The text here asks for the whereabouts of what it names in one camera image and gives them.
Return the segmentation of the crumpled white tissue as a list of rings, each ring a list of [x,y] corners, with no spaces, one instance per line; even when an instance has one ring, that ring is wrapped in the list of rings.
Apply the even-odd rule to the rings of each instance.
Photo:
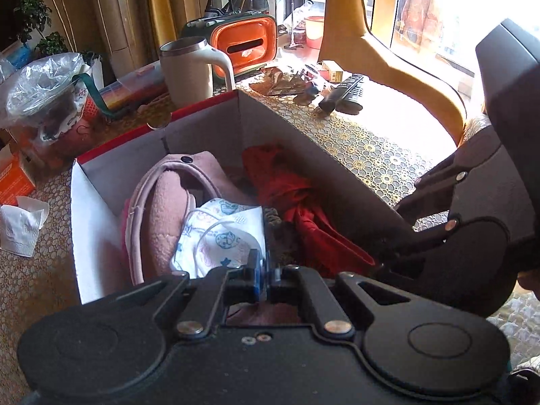
[[[2,205],[1,250],[32,258],[48,217],[49,204],[29,196],[17,196],[15,205]]]

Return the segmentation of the red fabric cloth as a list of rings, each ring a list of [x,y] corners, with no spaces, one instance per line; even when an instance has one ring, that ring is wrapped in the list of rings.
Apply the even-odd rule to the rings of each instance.
[[[330,224],[313,182],[298,174],[278,144],[243,151],[243,167],[259,202],[293,224],[304,251],[301,263],[326,278],[339,272],[367,275],[376,260]]]

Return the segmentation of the green potted plant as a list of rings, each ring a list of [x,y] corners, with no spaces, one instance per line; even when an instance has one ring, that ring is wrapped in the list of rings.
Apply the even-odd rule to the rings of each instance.
[[[14,15],[21,23],[18,40],[22,44],[26,45],[38,34],[34,46],[37,57],[78,52],[88,66],[102,59],[98,52],[78,46],[65,0],[18,0]]]

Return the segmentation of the colourful flat box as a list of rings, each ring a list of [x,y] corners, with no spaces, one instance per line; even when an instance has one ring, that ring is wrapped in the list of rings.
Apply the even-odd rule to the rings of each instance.
[[[145,65],[100,90],[107,107],[118,112],[136,109],[167,92],[160,61]]]

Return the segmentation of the cream mug with steel rim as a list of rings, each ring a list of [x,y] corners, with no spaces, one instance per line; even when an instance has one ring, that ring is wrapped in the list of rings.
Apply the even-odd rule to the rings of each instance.
[[[230,58],[204,37],[182,37],[167,42],[159,48],[159,61],[170,99],[177,108],[213,96],[213,66],[223,71],[226,90],[235,89]]]

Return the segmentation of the crumpled snack wrappers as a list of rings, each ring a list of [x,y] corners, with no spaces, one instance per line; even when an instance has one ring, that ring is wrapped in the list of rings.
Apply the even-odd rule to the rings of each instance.
[[[328,84],[310,65],[291,71],[275,66],[262,69],[262,79],[250,82],[249,88],[266,97],[292,96],[294,104],[308,106],[328,90]]]

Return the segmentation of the floral lace tablecloth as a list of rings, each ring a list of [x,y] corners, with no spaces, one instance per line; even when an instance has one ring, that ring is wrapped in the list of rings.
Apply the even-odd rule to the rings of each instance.
[[[313,106],[289,97],[270,98],[238,88],[271,107],[394,205],[412,192],[414,181],[455,150],[450,136],[416,101],[386,86],[370,83],[364,109],[357,116],[324,116]],[[17,404],[28,391],[18,367],[16,348],[25,328],[79,301],[72,258],[71,172],[45,178],[32,196],[50,206],[36,251],[25,259],[1,254],[1,402]]]

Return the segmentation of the black remote control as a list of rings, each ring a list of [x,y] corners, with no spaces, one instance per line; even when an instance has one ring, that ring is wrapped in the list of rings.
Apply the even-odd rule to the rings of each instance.
[[[365,75],[352,74],[319,103],[319,108],[325,113],[357,115],[363,109],[362,98],[368,81]]]

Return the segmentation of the white red-rimmed cardboard box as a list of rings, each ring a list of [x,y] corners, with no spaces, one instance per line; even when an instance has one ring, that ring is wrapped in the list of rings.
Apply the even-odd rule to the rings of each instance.
[[[176,111],[163,129],[139,127],[79,156],[72,167],[73,259],[82,303],[130,287],[121,230],[126,202],[152,167],[209,173],[213,184],[243,168],[243,151],[276,143],[297,174],[313,181],[334,227],[369,240],[411,227],[321,145],[254,98],[230,91]]]

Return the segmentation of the orange green tissue box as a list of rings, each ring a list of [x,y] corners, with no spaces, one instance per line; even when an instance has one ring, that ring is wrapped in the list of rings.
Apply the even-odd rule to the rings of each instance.
[[[234,76],[262,68],[277,54],[275,18],[258,11],[194,19],[182,27],[180,37],[204,37],[229,57]]]

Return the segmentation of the clear plastic bag of snacks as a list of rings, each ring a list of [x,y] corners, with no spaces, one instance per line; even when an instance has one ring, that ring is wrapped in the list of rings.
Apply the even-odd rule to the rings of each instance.
[[[1,84],[1,128],[34,163],[59,171],[94,145],[98,99],[81,53],[37,59]]]

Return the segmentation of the yellow chair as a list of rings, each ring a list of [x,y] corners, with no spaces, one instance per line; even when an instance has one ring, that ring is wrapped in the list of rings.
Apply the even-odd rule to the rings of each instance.
[[[345,71],[365,74],[421,103],[460,142],[466,107],[459,93],[383,45],[367,25],[364,0],[326,0],[319,60],[333,60]]]

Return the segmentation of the white printed face mask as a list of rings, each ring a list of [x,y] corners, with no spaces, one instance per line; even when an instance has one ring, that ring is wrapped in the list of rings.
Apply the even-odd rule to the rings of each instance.
[[[170,268],[202,278],[217,267],[246,265],[251,250],[266,257],[263,209],[216,197],[188,213]]]

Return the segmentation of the orange cardboard box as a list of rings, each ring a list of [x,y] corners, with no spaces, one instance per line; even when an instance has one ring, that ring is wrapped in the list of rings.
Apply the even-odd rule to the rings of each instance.
[[[0,157],[0,203],[15,206],[18,197],[30,195],[36,184],[20,152],[13,152],[7,144],[1,149]]]

